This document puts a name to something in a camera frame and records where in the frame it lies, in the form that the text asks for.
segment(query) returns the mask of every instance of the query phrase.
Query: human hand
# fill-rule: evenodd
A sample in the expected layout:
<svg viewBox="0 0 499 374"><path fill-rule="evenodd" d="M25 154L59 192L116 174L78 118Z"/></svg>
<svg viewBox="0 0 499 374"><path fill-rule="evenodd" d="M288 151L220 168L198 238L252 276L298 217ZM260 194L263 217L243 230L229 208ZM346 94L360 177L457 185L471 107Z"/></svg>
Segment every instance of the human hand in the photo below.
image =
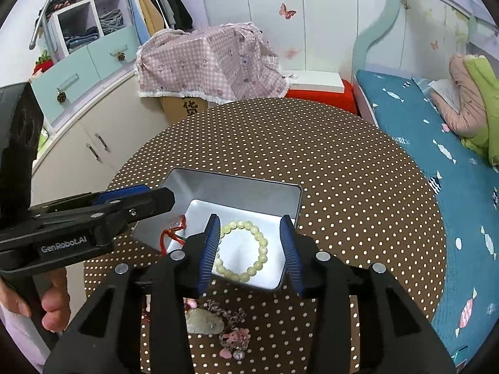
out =
<svg viewBox="0 0 499 374"><path fill-rule="evenodd" d="M69 294L67 291L66 269L61 268L47 273L52 282L47 292L43 295L41 306L47 313L42 319L43 327L51 332L63 331L69 323L71 310L69 309ZM0 278L0 303L15 314L31 317L31 310L11 287Z"/></svg>

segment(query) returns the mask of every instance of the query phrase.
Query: brown tablecloth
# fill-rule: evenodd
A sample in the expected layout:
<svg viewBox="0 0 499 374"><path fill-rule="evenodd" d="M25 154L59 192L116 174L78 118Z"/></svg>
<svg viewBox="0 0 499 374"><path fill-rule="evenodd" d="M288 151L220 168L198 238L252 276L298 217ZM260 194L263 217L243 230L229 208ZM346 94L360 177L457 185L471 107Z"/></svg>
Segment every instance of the brown tablecloth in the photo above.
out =
<svg viewBox="0 0 499 374"><path fill-rule="evenodd" d="M299 231L345 263L384 263L426 317L433 317L446 268L445 234L433 192L405 151L361 118L298 99L261 98L218 106L146 143L109 189L141 183L156 188L174 166L301 185ZM112 254L86 262L88 294L117 264L142 266L159 258L130 232L116 238L116 245ZM224 280L213 280L207 297L226 309L244 308L242 326L250 329L251 341L246 357L237 362L219 357L218 336L190 336L197 373L304 372L315 300L302 301L288 285L270 293ZM354 299L351 306L354 372L361 356ZM141 366L148 372L146 320L142 328Z"/></svg>

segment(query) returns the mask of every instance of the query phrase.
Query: pink blanket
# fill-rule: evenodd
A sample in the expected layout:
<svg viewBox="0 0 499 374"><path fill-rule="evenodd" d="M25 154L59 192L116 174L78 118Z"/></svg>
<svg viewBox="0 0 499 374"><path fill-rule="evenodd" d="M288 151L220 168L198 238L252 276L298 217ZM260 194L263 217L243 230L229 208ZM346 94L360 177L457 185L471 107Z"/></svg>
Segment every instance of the pink blanket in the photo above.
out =
<svg viewBox="0 0 499 374"><path fill-rule="evenodd" d="M137 53L141 97L201 97L214 103L284 97L279 58L252 23L191 34L157 32Z"/></svg>

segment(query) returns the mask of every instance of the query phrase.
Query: drawer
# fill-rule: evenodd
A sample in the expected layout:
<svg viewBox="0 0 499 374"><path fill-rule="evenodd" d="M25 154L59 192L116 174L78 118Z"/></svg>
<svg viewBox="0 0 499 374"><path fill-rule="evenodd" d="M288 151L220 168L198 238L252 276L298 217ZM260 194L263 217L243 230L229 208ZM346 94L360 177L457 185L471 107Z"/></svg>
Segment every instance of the drawer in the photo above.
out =
<svg viewBox="0 0 499 374"><path fill-rule="evenodd" d="M31 86L45 118L53 122L64 108L100 82L87 47L78 49L33 80ZM57 101L59 92L66 94L64 103Z"/></svg>
<svg viewBox="0 0 499 374"><path fill-rule="evenodd" d="M139 40L134 27L127 27L106 35L88 45L90 56L101 79L119 70L124 64L135 62ZM124 61L118 54L125 55Z"/></svg>

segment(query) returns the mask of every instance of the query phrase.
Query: cardboard box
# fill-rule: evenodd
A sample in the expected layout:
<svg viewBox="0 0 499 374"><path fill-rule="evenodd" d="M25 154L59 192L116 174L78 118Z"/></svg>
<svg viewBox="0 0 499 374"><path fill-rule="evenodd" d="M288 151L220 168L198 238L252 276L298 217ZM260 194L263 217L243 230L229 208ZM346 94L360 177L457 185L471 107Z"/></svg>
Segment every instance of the cardboard box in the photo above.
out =
<svg viewBox="0 0 499 374"><path fill-rule="evenodd" d="M208 109L208 102L197 97L160 97L161 106L170 125Z"/></svg>

